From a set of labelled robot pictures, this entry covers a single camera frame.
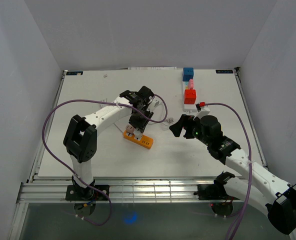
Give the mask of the white plug adapter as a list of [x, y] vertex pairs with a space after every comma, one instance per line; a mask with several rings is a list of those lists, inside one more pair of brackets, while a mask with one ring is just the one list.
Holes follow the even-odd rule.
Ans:
[[140, 129], [139, 128], [136, 128], [133, 132], [134, 134], [134, 139], [137, 140], [137, 141], [140, 141], [143, 134], [141, 133]]

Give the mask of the rose gold plug adapter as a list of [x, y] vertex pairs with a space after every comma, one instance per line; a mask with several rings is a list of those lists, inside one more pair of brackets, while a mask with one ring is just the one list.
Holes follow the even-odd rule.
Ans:
[[125, 127], [125, 130], [126, 130], [127, 133], [133, 134], [134, 131], [135, 131], [135, 128], [132, 125], [127, 124], [126, 127]]

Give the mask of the orange power strip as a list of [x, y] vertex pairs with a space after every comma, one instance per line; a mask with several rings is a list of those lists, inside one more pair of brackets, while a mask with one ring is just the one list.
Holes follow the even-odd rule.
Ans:
[[[97, 136], [100, 136], [111, 125], [125, 117], [131, 117], [132, 110], [141, 114], [147, 120], [151, 119], [153, 112], [147, 111], [149, 103], [144, 103], [143, 100], [134, 100], [126, 97], [117, 97], [113, 102], [108, 102], [103, 108], [96, 111], [93, 117], [89, 117], [89, 120], [93, 121]], [[126, 132], [126, 129], [122, 132], [123, 137], [141, 147], [150, 149], [153, 144], [153, 139], [142, 134], [141, 140], [136, 140], [134, 134]]]

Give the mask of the red cube socket adapter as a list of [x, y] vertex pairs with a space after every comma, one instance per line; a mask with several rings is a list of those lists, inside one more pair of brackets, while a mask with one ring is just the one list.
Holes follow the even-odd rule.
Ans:
[[183, 95], [183, 103], [185, 105], [194, 105], [197, 99], [197, 92], [195, 89], [185, 89]]

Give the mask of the pink plug adapter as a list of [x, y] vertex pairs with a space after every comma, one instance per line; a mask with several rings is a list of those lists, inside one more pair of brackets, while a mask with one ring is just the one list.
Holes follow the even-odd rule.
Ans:
[[188, 89], [188, 90], [193, 90], [193, 89], [194, 89], [194, 80], [193, 80], [193, 79], [190, 79], [190, 80], [188, 81], [187, 89]]

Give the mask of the white multicolour power strip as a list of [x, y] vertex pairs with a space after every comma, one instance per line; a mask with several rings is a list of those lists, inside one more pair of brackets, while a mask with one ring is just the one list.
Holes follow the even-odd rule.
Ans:
[[197, 108], [195, 104], [197, 103], [197, 90], [195, 88], [194, 82], [194, 89], [196, 90], [196, 101], [195, 104], [184, 104], [184, 91], [188, 87], [188, 81], [184, 82], [181, 80], [181, 92], [176, 93], [175, 97], [170, 101], [170, 106], [168, 106], [168, 115], [166, 120], [163, 123], [160, 123], [160, 127], [163, 131], [167, 131], [174, 123], [174, 121], [178, 120], [178, 114], [194, 114], [197, 112]]

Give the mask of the blue cube socket adapter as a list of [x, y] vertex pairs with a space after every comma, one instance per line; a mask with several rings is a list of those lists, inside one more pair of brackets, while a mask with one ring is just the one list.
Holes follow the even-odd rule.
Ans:
[[193, 67], [184, 67], [182, 70], [182, 81], [188, 82], [194, 78], [194, 68]]

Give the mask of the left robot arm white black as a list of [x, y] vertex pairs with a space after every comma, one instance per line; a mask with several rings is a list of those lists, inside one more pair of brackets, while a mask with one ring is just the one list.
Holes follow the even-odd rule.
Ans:
[[74, 190], [83, 200], [88, 200], [94, 195], [95, 180], [91, 159], [97, 151], [98, 136], [115, 122], [129, 117], [123, 136], [139, 146], [150, 149], [154, 141], [143, 133], [157, 104], [158, 101], [154, 99], [151, 89], [143, 86], [139, 91], [122, 92], [112, 104], [94, 113], [84, 117], [75, 115], [71, 118], [63, 144], [73, 164]]

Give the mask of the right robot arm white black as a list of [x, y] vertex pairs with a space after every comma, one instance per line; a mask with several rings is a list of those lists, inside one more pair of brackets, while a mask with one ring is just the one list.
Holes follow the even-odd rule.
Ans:
[[251, 194], [247, 190], [245, 202], [266, 209], [268, 220], [279, 232], [289, 235], [296, 229], [296, 183], [288, 183], [251, 161], [235, 141], [223, 134], [215, 116], [199, 118], [183, 114], [169, 129], [175, 137], [185, 130], [184, 138], [199, 140], [214, 159], [247, 178], [257, 191]]

